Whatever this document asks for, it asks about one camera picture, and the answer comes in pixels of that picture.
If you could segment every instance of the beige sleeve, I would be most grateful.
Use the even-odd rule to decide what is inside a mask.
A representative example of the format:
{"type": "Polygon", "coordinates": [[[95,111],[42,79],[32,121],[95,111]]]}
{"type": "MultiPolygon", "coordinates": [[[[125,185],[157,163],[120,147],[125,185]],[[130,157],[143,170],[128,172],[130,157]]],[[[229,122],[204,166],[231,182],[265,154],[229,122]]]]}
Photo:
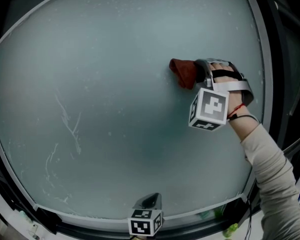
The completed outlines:
{"type": "Polygon", "coordinates": [[[242,141],[260,189],[263,240],[300,240],[300,205],[293,166],[260,124],[242,141]]]}

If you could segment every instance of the fiducial marker cube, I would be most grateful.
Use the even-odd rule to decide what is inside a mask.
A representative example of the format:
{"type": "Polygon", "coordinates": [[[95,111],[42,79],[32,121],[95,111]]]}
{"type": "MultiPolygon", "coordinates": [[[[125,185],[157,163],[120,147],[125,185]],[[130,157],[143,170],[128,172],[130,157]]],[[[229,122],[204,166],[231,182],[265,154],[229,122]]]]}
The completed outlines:
{"type": "Polygon", "coordinates": [[[227,123],[229,92],[200,88],[190,106],[189,126],[215,131],[227,123]]]}
{"type": "Polygon", "coordinates": [[[162,210],[131,209],[128,224],[130,235],[153,237],[162,227],[162,210]]]}

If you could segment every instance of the glass table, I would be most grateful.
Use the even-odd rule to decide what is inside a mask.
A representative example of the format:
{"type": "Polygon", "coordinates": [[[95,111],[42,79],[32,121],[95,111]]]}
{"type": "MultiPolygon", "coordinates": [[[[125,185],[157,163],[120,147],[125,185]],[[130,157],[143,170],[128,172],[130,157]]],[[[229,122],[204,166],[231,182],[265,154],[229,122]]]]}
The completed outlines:
{"type": "Polygon", "coordinates": [[[119,222],[159,192],[169,220],[241,197],[251,167],[240,141],[229,125],[188,127],[199,89],[178,86],[172,58],[233,62],[263,119],[267,79],[247,0],[46,0],[7,31],[0,154],[34,207],[119,222]]]}

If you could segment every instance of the black and white pattern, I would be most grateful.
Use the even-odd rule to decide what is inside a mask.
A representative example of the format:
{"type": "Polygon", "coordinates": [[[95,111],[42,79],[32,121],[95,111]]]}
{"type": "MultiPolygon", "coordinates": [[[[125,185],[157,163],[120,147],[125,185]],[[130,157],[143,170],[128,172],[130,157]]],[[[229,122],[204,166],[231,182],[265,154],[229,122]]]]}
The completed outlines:
{"type": "Polygon", "coordinates": [[[226,97],[205,91],[202,97],[200,116],[215,120],[224,120],[226,97]]]}
{"type": "Polygon", "coordinates": [[[192,126],[200,128],[200,129],[205,129],[205,130],[208,130],[208,131],[213,131],[214,129],[219,127],[220,124],[216,124],[216,123],[213,123],[213,122],[205,122],[205,121],[202,121],[202,120],[197,120],[192,126]]]}
{"type": "Polygon", "coordinates": [[[138,235],[151,234],[150,221],[131,220],[130,223],[131,223],[131,231],[133,234],[138,234],[138,235]]]}
{"type": "Polygon", "coordinates": [[[154,232],[156,232],[161,227],[161,214],[159,214],[154,219],[154,232]]]}
{"type": "Polygon", "coordinates": [[[150,219],[151,213],[151,210],[134,210],[131,218],[150,219]]]}
{"type": "Polygon", "coordinates": [[[189,122],[191,122],[196,117],[197,104],[198,104],[198,95],[195,97],[195,99],[192,103],[191,115],[190,115],[190,121],[189,122]]]}

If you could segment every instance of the red cloth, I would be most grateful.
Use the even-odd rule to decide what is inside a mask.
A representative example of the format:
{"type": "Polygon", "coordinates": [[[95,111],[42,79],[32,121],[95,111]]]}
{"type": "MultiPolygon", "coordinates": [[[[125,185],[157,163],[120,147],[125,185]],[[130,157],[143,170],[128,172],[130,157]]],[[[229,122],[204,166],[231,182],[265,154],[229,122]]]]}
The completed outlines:
{"type": "Polygon", "coordinates": [[[178,77],[178,83],[182,88],[192,90],[197,77],[194,61],[173,58],[170,60],[169,68],[178,77]]]}

